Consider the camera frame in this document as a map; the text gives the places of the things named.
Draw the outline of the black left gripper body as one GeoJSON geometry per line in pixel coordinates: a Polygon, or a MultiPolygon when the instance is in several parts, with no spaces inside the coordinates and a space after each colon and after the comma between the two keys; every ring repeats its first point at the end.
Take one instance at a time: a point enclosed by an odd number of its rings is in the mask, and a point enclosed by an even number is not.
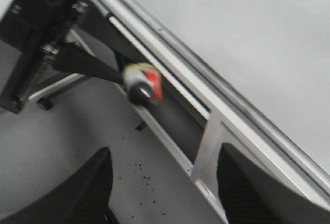
{"type": "Polygon", "coordinates": [[[1,91],[1,108],[18,114],[48,65],[47,56],[64,40],[80,0],[13,0],[1,20],[1,41],[20,52],[1,91]]]}

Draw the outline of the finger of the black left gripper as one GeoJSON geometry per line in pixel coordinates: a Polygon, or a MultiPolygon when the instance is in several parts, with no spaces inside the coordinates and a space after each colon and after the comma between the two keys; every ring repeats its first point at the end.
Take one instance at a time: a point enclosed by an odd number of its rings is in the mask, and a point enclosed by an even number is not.
{"type": "Polygon", "coordinates": [[[109,148],[100,148],[78,171],[1,223],[107,223],[113,171],[109,148]]]}

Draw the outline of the black opposing right gripper left finger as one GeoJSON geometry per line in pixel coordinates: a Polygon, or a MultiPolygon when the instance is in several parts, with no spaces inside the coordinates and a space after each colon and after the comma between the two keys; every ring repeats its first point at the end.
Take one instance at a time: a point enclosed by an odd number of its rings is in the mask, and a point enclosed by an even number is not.
{"type": "Polygon", "coordinates": [[[77,73],[123,84],[123,77],[119,71],[74,43],[63,44],[54,59],[53,69],[59,72],[77,73]]]}

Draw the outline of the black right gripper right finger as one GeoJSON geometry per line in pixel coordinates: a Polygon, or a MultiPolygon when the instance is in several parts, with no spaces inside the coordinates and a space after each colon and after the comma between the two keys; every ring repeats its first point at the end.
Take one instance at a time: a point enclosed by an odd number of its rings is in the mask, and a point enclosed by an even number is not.
{"type": "Polygon", "coordinates": [[[329,211],[259,168],[230,143],[221,145],[218,195],[229,223],[329,223],[329,211]]]}

